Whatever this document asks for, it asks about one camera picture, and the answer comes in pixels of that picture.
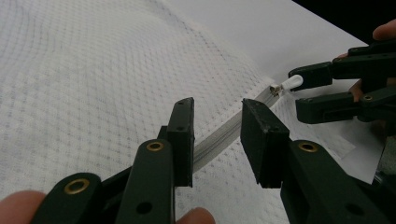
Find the zipper pull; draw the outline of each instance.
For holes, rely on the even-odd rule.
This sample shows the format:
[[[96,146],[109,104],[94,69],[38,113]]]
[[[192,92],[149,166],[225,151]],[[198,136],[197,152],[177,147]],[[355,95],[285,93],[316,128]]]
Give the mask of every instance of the zipper pull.
[[[304,79],[302,76],[294,75],[286,79],[286,81],[282,82],[282,84],[280,85],[272,84],[270,86],[270,91],[271,94],[273,94],[274,96],[278,96],[282,91],[288,91],[290,89],[301,86],[303,82]]]

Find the zipper slider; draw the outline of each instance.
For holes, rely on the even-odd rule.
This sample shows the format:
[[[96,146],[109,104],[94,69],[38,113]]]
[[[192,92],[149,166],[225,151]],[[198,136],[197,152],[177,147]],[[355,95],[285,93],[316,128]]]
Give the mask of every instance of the zipper slider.
[[[294,75],[286,81],[282,82],[282,84],[277,85],[277,84],[272,84],[270,86],[270,92],[274,96],[278,96],[282,91],[287,91],[296,87],[299,87],[303,84],[304,79],[300,75]]]

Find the human finger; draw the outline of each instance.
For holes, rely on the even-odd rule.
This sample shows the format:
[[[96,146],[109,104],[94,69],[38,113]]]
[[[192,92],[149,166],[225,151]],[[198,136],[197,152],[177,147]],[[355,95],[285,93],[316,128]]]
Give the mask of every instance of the human finger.
[[[361,90],[361,79],[357,81],[350,89],[349,92],[353,95],[353,102],[358,102],[363,96],[363,91]]]
[[[216,224],[216,221],[206,209],[197,207],[190,210],[176,224]]]
[[[373,31],[374,40],[389,40],[396,38],[396,20],[378,26]]]
[[[0,223],[29,224],[45,197],[33,190],[8,195],[0,202]]]

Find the zipper teeth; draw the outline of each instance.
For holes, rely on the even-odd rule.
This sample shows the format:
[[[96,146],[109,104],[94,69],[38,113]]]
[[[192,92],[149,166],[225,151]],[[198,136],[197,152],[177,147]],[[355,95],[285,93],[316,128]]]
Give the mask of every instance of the zipper teeth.
[[[270,87],[266,88],[255,100],[260,101],[267,106],[273,105],[279,97],[274,97]],[[242,125],[242,111],[239,111],[230,120],[221,125],[203,142],[198,144],[194,150],[193,171],[196,172],[229,146],[239,135]]]

